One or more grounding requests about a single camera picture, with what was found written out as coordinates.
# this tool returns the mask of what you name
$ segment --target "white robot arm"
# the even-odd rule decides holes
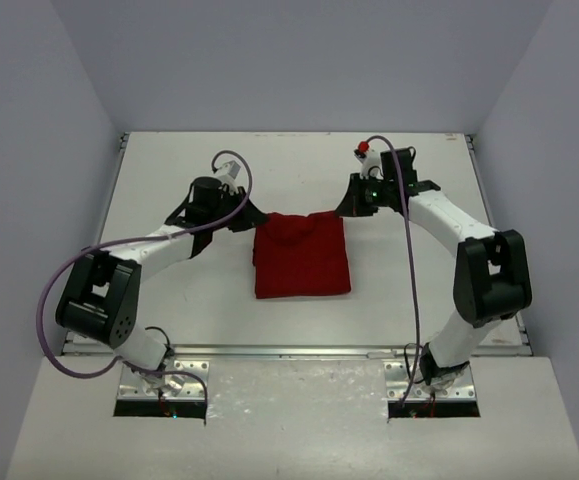
[[[184,201],[164,225],[147,237],[158,242],[132,243],[103,249],[78,260],[69,275],[56,310],[58,324],[109,346],[128,363],[144,370],[162,370],[171,349],[136,325],[140,284],[178,263],[198,255],[213,232],[241,232],[267,221],[250,201],[225,224],[190,235],[188,228],[207,225],[233,212],[245,191],[235,180],[240,166],[227,162],[212,176],[196,178]]]
[[[377,153],[363,142],[361,161],[336,209],[346,217],[371,216],[379,207],[402,213],[390,151]],[[522,236],[500,232],[454,205],[432,181],[418,181],[412,147],[396,151],[403,173],[409,219],[433,235],[456,258],[453,299],[456,310],[444,328],[424,345],[420,374],[427,385],[444,383],[469,363],[475,348],[503,320],[531,304],[532,293]],[[382,165],[382,178],[373,174]]]

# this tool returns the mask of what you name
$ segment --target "white tabletop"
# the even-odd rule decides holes
[[[413,145],[420,179],[432,179],[459,207],[487,216],[462,135],[386,134]],[[333,210],[362,133],[132,133],[103,239],[149,233],[182,201],[189,183],[210,172],[221,149],[233,149],[254,173],[252,200],[263,211],[308,214]],[[245,185],[244,171],[238,178]],[[422,332],[440,330],[453,309],[454,261],[413,226]],[[253,231],[220,231],[199,257],[156,275],[141,287],[139,322],[159,325],[186,345],[402,346],[414,341],[413,308],[400,215],[345,219],[352,292],[324,298],[256,300]],[[483,343],[522,344],[517,323],[504,322]]]
[[[63,359],[92,371],[108,358]],[[119,367],[44,361],[8,480],[579,480],[551,363],[472,360],[480,418],[392,419],[382,362],[214,359],[201,420],[113,417]]]

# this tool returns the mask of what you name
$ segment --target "metal base plate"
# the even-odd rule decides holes
[[[389,402],[399,401],[407,389],[409,378],[403,360],[385,360],[385,381],[387,386],[387,399]],[[473,384],[471,367],[465,368],[450,385],[436,390],[436,402],[476,402],[476,387]],[[407,397],[407,403],[428,402],[431,389],[426,385],[414,385]]]
[[[200,377],[205,385],[209,378],[209,362],[207,360],[176,359],[173,368],[181,372],[189,372]],[[202,385],[194,378],[184,375],[167,375],[163,397],[168,402],[204,402]],[[124,401],[157,401],[158,391],[147,381],[134,374],[128,367],[122,368],[117,400]]]

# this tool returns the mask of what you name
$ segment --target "white wall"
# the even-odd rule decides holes
[[[475,132],[549,0],[53,0],[125,130]]]
[[[92,240],[116,146],[51,4],[0,0],[0,479],[41,359],[35,301]]]
[[[550,7],[476,153],[498,226],[526,237],[530,338],[553,360],[579,443],[579,2]]]

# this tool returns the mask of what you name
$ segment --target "red cloth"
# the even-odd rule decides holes
[[[253,246],[256,298],[351,291],[342,218],[334,212],[268,216]]]

